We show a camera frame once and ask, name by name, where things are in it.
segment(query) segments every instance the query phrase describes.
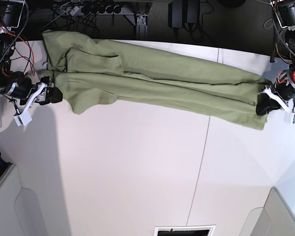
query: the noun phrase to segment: green pants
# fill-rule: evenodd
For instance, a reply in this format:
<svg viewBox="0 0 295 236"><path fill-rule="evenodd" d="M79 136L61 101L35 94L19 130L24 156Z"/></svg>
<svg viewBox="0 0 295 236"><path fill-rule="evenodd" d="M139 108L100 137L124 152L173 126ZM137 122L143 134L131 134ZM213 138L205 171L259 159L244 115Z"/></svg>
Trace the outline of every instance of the green pants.
<svg viewBox="0 0 295 236"><path fill-rule="evenodd" d="M258 75L215 62L77 32L45 32L48 69L74 113L117 99L215 116L262 130Z"/></svg>

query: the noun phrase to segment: white table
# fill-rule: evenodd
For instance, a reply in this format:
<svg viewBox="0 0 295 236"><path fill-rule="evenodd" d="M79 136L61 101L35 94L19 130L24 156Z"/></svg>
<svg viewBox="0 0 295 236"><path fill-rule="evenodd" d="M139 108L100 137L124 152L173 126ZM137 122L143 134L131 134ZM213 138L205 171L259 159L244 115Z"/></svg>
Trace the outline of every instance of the white table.
<svg viewBox="0 0 295 236"><path fill-rule="evenodd" d="M269 79L278 73L267 56L125 42ZM42 43L31 45L35 68L44 68ZM17 47L28 54L22 43ZM15 61L12 70L23 70L25 63ZM194 225L217 225L214 236L239 235L274 185L295 213L295 126L283 122L282 111L270 113L264 131L126 101L80 116L66 101L34 106L31 113L33 122L17 127L12 105L0 98L0 147L17 164L22 186L37 193L50 235L150 236L155 226Z"/></svg>

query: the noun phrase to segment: fabric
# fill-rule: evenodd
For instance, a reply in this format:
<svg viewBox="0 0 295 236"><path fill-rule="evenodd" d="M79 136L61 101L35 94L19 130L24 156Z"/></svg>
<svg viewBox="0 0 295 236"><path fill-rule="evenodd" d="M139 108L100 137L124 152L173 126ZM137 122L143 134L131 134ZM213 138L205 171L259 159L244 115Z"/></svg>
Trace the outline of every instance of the fabric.
<svg viewBox="0 0 295 236"><path fill-rule="evenodd" d="M48 69L74 113L117 99L160 105L262 130L258 75L215 62L77 32L45 32Z"/></svg>

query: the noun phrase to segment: motor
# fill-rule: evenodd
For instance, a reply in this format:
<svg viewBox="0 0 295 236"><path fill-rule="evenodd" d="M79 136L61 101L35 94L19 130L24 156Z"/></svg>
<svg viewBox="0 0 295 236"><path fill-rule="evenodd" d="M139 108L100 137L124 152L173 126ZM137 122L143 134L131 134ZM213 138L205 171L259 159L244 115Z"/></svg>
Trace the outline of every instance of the motor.
<svg viewBox="0 0 295 236"><path fill-rule="evenodd" d="M22 14L25 11L27 17L21 28ZM28 17L29 8L26 0L0 0L0 94L13 102L16 111L14 119L18 126L31 122L28 110L34 102L40 105L58 103L63 97L61 91L52 85L49 77L42 78L37 84L32 83L30 76L34 73L34 68L30 58L30 72L24 74L10 71L10 58L14 54L15 42L17 38L23 40L21 33L28 22ZM19 33L16 34L12 29L19 30Z"/></svg>
<svg viewBox="0 0 295 236"><path fill-rule="evenodd" d="M259 116L272 110L283 108L292 114L292 124L295 124L295 0L275 0L273 7L274 47L270 62L274 56L289 64L289 69L281 71L272 85L266 86L258 98L256 113ZM293 99L293 108L288 101Z"/></svg>

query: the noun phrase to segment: cloth fold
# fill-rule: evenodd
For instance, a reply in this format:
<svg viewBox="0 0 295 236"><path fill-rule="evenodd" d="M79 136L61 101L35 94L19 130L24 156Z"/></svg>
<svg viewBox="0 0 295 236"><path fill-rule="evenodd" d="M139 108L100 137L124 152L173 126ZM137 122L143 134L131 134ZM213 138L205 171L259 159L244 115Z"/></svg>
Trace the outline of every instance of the cloth fold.
<svg viewBox="0 0 295 236"><path fill-rule="evenodd" d="M45 32L48 70L74 113L116 100L215 116L262 130L258 93L269 81L203 59L77 32Z"/></svg>

